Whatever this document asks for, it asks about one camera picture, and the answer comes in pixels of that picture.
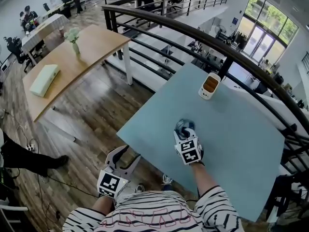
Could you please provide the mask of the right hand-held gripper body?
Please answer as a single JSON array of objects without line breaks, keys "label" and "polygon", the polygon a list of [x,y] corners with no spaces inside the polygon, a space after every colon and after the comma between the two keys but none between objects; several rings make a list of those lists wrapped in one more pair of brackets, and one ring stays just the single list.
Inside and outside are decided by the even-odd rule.
[{"label": "right hand-held gripper body", "polygon": [[174,148],[185,165],[202,160],[203,149],[197,137],[178,142]]}]

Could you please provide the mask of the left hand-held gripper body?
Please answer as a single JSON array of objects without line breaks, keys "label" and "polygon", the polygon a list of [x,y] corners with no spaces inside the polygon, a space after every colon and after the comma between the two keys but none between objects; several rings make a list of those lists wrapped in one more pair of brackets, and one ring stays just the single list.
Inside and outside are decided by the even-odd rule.
[{"label": "left hand-held gripper body", "polygon": [[97,191],[99,194],[117,199],[119,194],[127,187],[128,180],[113,174],[111,167],[106,167],[99,173]]}]

